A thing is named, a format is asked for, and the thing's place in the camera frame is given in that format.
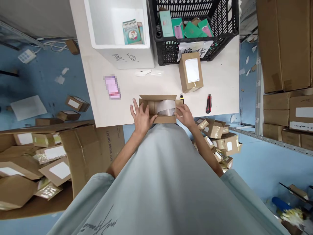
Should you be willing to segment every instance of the hand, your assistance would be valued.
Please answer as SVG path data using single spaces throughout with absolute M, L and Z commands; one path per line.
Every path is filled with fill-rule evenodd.
M 135 121 L 134 133 L 138 134 L 140 138 L 144 138 L 148 130 L 152 126 L 154 120 L 157 118 L 157 115 L 153 116 L 150 119 L 149 105 L 147 105 L 146 110 L 144 112 L 143 103 L 138 108 L 138 105 L 135 99 L 133 99 L 133 102 L 134 102 L 136 114 L 134 113 L 134 109 L 132 105 L 130 105 L 130 113 L 133 116 L 134 121 Z
M 176 108 L 178 108 L 182 112 L 183 116 L 181 117 L 177 113 L 175 113 L 175 116 L 185 127 L 190 129 L 194 126 L 197 126 L 195 121 L 193 120 L 193 116 L 190 112 L 190 109 L 186 104 L 177 106 Z

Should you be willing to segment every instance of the white paper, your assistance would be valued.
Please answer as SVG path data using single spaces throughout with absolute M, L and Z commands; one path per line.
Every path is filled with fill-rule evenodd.
M 61 145 L 59 147 L 46 149 L 45 154 L 46 154 L 47 159 L 53 159 L 53 158 L 57 158 L 57 157 L 66 155 L 66 152 L 63 148 L 63 145 Z
M 38 95 L 13 102 L 11 107 L 18 121 L 47 113 Z
M 313 108 L 312 107 L 296 108 L 296 117 L 313 118 Z
M 68 101 L 68 104 L 69 104 L 70 106 L 73 106 L 74 108 L 78 108 L 78 107 L 79 107 L 79 103 L 77 103 L 77 102 L 75 102 L 75 101 L 73 101 L 73 100 L 69 100 L 69 101 Z
M 12 176 L 12 175 L 21 175 L 21 176 L 25 176 L 24 174 L 10 168 L 10 167 L 2 167 L 0 168 L 0 171 L 5 173 L 8 176 Z
M 69 167 L 65 162 L 61 162 L 58 165 L 51 167 L 49 171 L 61 179 L 64 179 L 66 176 L 71 174 Z
M 239 75 L 242 75 L 242 74 L 245 74 L 245 73 L 246 73 L 245 69 L 240 69 L 239 70 Z
M 200 81 L 198 59 L 185 60 L 188 83 Z
M 17 135 L 21 145 L 31 144 L 33 142 L 33 137 L 31 133 L 24 133 Z

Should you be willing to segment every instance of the white table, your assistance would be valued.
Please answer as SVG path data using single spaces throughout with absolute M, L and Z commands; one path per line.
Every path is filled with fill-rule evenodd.
M 83 0 L 70 0 L 77 39 L 81 51 L 86 83 L 97 127 L 134 123 L 130 115 L 132 98 L 139 95 L 177 95 L 182 93 L 178 64 L 159 66 L 155 59 L 152 70 L 163 76 L 136 77 L 136 70 L 118 70 L 92 48 Z M 238 113 L 239 110 L 239 36 L 211 62 L 201 62 L 203 85 L 198 91 L 184 94 L 194 117 L 208 116 L 207 96 L 212 96 L 210 115 Z M 110 100 L 103 76 L 115 74 L 121 91 L 120 100 Z

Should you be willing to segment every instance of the person's left hand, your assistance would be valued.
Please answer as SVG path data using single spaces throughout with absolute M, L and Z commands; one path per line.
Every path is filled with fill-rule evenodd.
M 135 111 L 134 112 L 133 106 L 130 105 L 130 113 L 134 118 L 135 121 L 135 131 L 141 138 L 147 134 L 148 130 L 152 126 L 154 120 L 157 118 L 157 115 L 153 116 L 150 119 L 149 115 L 149 105 L 147 105 L 145 112 L 143 111 L 143 103 L 138 107 L 137 102 L 133 99 Z

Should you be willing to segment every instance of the black plastic crate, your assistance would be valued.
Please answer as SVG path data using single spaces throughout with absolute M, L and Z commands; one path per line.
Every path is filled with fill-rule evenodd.
M 178 64 L 177 57 L 180 42 L 214 41 L 201 61 L 212 61 L 230 40 L 239 34 L 238 0 L 231 1 L 228 9 L 228 0 L 149 0 L 149 12 L 153 37 L 156 42 L 159 65 Z M 184 21 L 191 21 L 195 17 L 200 20 L 208 19 L 214 37 L 183 38 L 163 37 L 159 7 L 171 12 L 172 18 L 181 17 Z

